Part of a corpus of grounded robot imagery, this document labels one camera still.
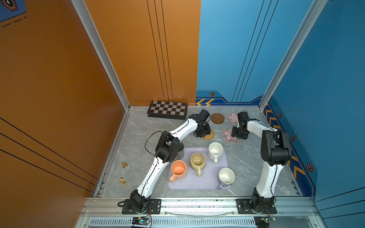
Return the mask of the grey metal cup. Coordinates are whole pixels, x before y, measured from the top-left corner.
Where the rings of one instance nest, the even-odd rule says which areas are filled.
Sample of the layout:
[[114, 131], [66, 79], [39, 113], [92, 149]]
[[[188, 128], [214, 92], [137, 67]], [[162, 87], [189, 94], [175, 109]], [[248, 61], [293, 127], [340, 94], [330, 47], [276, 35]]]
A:
[[182, 142], [179, 143], [179, 150], [176, 156], [177, 160], [182, 160], [184, 157], [184, 144]]

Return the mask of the aluminium frame post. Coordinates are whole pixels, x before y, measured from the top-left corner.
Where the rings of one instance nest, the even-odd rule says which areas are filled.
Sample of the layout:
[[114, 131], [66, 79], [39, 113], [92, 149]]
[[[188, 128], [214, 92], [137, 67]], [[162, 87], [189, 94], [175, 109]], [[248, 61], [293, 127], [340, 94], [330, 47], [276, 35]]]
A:
[[327, 0], [315, 0], [312, 2], [308, 12], [306, 13], [298, 31], [296, 32], [285, 56], [283, 57], [280, 65], [277, 68], [271, 82], [269, 83], [259, 105], [258, 108], [260, 111], [263, 111], [265, 106], [269, 103], [270, 98], [273, 96], [275, 90], [280, 84], [281, 80], [285, 76], [289, 66], [293, 62], [296, 54], [301, 48], [303, 42], [314, 26], [316, 20], [318, 19], [320, 13], [324, 9]]
[[120, 83], [120, 80], [117, 76], [117, 73], [114, 69], [114, 66], [110, 60], [110, 57], [105, 49], [105, 46], [102, 42], [100, 34], [95, 26], [95, 23], [91, 17], [91, 14], [86, 6], [85, 1], [82, 0], [72, 0], [73, 6], [91, 40], [93, 47], [119, 97], [120, 102], [122, 103], [124, 109], [126, 111], [130, 110], [130, 103], [126, 97], [126, 94], [123, 90], [123, 87]]

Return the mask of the tan rattan round coaster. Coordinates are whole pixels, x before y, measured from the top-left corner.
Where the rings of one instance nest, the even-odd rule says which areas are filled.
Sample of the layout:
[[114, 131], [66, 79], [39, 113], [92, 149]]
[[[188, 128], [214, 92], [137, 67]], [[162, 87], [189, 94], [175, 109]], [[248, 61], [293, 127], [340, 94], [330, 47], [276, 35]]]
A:
[[211, 130], [210, 134], [202, 137], [203, 140], [206, 140], [206, 141], [209, 141], [209, 140], [212, 140], [213, 138], [215, 137], [215, 133], [213, 130]]

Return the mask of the green circuit board left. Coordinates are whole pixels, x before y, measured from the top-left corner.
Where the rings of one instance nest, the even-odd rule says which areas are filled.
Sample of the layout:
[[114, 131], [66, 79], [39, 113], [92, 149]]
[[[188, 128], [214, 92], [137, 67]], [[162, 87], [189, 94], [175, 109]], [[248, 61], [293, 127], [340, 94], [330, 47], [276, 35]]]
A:
[[150, 225], [151, 221], [147, 217], [133, 217], [132, 227], [142, 227]]

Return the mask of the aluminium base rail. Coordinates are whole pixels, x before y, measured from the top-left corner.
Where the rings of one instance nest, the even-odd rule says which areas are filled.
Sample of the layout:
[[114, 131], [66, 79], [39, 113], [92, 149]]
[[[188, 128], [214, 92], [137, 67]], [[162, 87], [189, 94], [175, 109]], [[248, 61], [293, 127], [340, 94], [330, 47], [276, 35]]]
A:
[[[160, 197], [151, 208], [132, 213], [125, 198], [88, 198], [77, 228], [256, 228], [254, 217], [275, 217], [269, 228], [324, 228], [316, 206], [308, 197], [278, 197], [276, 214], [240, 214], [236, 200], [247, 197]], [[148, 226], [132, 227], [133, 217], [147, 217]]]

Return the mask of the pink flower coaster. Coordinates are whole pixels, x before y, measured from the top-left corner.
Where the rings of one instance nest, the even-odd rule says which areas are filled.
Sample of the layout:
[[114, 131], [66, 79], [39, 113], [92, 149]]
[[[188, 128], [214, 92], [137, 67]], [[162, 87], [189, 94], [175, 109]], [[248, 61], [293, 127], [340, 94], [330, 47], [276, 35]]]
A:
[[229, 114], [227, 114], [225, 116], [225, 119], [231, 124], [231, 125], [237, 125], [238, 121], [238, 116], [236, 112], [230, 112]]
[[240, 139], [232, 136], [232, 127], [227, 127], [221, 131], [224, 141], [227, 143], [239, 143]]

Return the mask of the aluminium frame post left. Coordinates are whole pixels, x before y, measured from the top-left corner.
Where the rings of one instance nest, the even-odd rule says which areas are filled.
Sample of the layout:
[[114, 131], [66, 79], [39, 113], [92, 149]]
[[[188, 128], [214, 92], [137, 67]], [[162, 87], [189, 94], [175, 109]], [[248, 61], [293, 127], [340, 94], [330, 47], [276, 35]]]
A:
[[119, 97], [120, 102], [122, 103], [124, 109], [126, 111], [130, 110], [130, 103], [126, 97], [126, 94], [123, 90], [123, 87], [120, 83], [120, 80], [117, 76], [117, 73], [114, 69], [114, 66], [110, 60], [110, 57], [105, 49], [105, 46], [102, 42], [100, 34], [95, 26], [95, 23], [91, 17], [91, 14], [86, 6], [85, 1], [82, 0], [72, 0], [73, 6], [91, 40], [93, 47]]

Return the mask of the aluminium frame post right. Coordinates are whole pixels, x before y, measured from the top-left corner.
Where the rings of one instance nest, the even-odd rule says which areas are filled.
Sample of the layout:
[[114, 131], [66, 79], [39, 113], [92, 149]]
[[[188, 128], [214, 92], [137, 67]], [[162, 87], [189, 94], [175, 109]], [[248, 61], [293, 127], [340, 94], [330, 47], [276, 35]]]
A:
[[283, 57], [280, 65], [277, 68], [271, 82], [269, 83], [259, 105], [258, 108], [260, 111], [263, 111], [265, 106], [269, 103], [270, 98], [273, 96], [275, 90], [280, 84], [281, 80], [285, 76], [289, 66], [293, 62], [296, 54], [301, 48], [303, 42], [314, 26], [316, 20], [318, 19], [320, 13], [324, 9], [327, 0], [315, 0], [312, 2], [308, 12], [306, 13], [298, 31], [296, 32], [285, 56]]

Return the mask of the brown wooden round coaster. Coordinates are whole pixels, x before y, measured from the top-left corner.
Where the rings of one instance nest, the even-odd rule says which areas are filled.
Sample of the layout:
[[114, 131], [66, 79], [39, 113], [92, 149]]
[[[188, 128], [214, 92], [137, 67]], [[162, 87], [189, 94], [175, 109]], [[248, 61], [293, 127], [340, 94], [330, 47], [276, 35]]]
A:
[[220, 113], [214, 113], [211, 115], [211, 121], [215, 124], [222, 124], [225, 121], [225, 117]]

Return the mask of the lavender plastic tray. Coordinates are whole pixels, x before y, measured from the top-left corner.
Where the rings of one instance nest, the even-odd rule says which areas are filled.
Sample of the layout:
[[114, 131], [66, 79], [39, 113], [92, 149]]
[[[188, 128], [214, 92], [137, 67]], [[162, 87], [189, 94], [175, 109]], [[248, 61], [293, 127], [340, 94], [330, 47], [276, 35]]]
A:
[[[198, 177], [197, 172], [190, 166], [190, 158], [194, 153], [201, 153], [206, 158], [206, 166], [202, 170], [202, 176]], [[184, 161], [187, 165], [186, 176], [182, 180], [175, 180], [171, 183], [167, 181], [170, 190], [219, 190], [219, 171], [222, 168], [229, 168], [227, 153], [224, 150], [221, 158], [214, 163], [208, 157], [209, 150], [207, 147], [186, 147], [184, 149]]]

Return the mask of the folded chessboard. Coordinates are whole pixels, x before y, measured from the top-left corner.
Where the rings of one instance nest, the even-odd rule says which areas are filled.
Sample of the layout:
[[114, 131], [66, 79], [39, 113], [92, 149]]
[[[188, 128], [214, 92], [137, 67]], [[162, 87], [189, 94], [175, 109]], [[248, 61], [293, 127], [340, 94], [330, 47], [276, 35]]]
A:
[[147, 111], [148, 117], [183, 120], [187, 115], [187, 103], [152, 101]]

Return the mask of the yellow ceramic mug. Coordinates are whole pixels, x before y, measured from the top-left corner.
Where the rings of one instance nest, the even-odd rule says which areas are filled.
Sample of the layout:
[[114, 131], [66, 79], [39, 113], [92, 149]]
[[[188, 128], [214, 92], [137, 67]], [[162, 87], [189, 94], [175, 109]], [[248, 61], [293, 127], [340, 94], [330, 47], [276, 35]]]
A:
[[193, 170], [196, 171], [197, 176], [201, 177], [202, 170], [205, 168], [206, 165], [206, 158], [201, 153], [194, 153], [190, 158], [190, 166]]

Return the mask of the white ceramic mug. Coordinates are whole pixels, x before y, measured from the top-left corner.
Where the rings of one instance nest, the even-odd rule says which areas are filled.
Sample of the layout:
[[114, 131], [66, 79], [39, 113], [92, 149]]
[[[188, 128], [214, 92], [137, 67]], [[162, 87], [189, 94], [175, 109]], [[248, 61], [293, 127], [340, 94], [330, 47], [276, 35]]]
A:
[[212, 142], [208, 147], [208, 157], [214, 162], [218, 163], [218, 160], [223, 154], [223, 146], [218, 142]]

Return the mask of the circuit board right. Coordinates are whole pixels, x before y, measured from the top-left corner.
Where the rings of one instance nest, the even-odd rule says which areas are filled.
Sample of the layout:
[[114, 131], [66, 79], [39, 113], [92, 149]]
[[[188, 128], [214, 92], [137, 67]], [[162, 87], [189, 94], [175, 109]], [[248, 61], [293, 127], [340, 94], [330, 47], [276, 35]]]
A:
[[270, 223], [276, 221], [275, 217], [254, 217], [257, 228], [269, 228]]

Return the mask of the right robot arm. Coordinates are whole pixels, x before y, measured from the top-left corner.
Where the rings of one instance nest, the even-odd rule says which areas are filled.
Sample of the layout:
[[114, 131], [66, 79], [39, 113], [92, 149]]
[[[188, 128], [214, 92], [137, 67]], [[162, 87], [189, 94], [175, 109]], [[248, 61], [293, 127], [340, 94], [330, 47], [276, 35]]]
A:
[[247, 112], [240, 112], [238, 126], [232, 128], [232, 136], [246, 140], [249, 134], [255, 134], [261, 138], [260, 154], [263, 169], [251, 199], [236, 200], [238, 212], [240, 214], [276, 214], [276, 184], [280, 172], [292, 156], [288, 132], [249, 118]]

